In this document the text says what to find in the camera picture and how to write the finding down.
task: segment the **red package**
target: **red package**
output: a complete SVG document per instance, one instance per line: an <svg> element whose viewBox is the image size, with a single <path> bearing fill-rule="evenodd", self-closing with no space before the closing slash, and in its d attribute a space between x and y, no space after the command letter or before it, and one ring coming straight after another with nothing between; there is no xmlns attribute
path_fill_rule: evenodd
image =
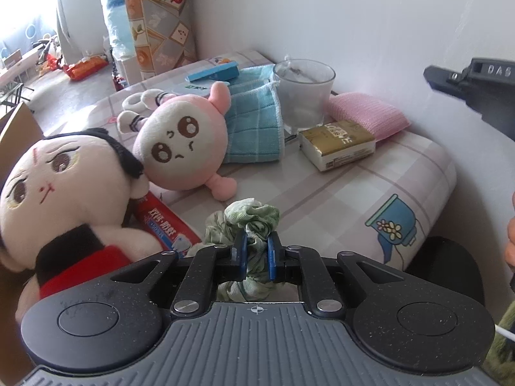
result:
<svg viewBox="0 0 515 386"><path fill-rule="evenodd" d="M164 250L174 250L184 257L190 247L201 242L193 230L151 192L136 201L136 219L143 229L161 242Z"/></svg>
<svg viewBox="0 0 515 386"><path fill-rule="evenodd" d="M76 64L63 65L63 71L73 81L79 81L97 72L99 69L104 68L106 65L109 65L109 62L107 62L104 58L95 55L89 59L80 60Z"/></svg>
<svg viewBox="0 0 515 386"><path fill-rule="evenodd" d="M48 61L48 66L50 67L50 71L55 71L57 69L58 59L55 56L47 53L46 60Z"/></svg>

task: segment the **pink plush toy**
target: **pink plush toy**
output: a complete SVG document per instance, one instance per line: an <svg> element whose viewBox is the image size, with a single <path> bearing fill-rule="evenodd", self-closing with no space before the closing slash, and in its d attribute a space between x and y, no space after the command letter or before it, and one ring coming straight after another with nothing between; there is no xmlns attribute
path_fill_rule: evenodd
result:
<svg viewBox="0 0 515 386"><path fill-rule="evenodd" d="M208 99L150 89L141 101L155 110L149 118L126 110L117 122L122 133L139 132L132 153L143 163L149 180L167 190L205 184L217 200L233 197L236 180L217 174L227 150L223 117L231 106L227 86L214 83Z"/></svg>

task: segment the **finger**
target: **finger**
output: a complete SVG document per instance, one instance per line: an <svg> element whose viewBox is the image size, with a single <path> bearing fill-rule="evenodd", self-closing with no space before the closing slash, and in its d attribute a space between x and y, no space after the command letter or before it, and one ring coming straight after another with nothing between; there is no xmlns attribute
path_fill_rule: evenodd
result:
<svg viewBox="0 0 515 386"><path fill-rule="evenodd" d="M508 239L515 244L515 217L508 222Z"/></svg>
<svg viewBox="0 0 515 386"><path fill-rule="evenodd" d="M504 259L513 270L515 268L515 245L511 242L508 242L504 249Z"/></svg>

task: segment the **human hand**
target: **human hand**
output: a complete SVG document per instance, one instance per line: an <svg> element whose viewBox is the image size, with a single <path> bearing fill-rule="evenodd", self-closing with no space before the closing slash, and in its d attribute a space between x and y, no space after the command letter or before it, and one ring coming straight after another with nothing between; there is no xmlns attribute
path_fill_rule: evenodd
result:
<svg viewBox="0 0 515 386"><path fill-rule="evenodd" d="M515 207L515 193L511 198L513 206ZM515 270L515 217L513 217L508 223L508 244L504 250L504 259L511 267Z"/></svg>

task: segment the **doll face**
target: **doll face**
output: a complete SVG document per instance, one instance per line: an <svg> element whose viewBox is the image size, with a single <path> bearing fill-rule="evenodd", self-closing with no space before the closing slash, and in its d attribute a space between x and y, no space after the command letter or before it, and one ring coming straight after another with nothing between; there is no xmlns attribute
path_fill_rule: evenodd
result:
<svg viewBox="0 0 515 386"><path fill-rule="evenodd" d="M176 101L156 110L138 135L145 173L157 185L191 175L210 159L214 129L210 116L195 104Z"/></svg>
<svg viewBox="0 0 515 386"><path fill-rule="evenodd" d="M68 230L84 223L121 224L130 184L103 139L72 135L37 142L15 165L0 194L7 252L33 268L39 250Z"/></svg>

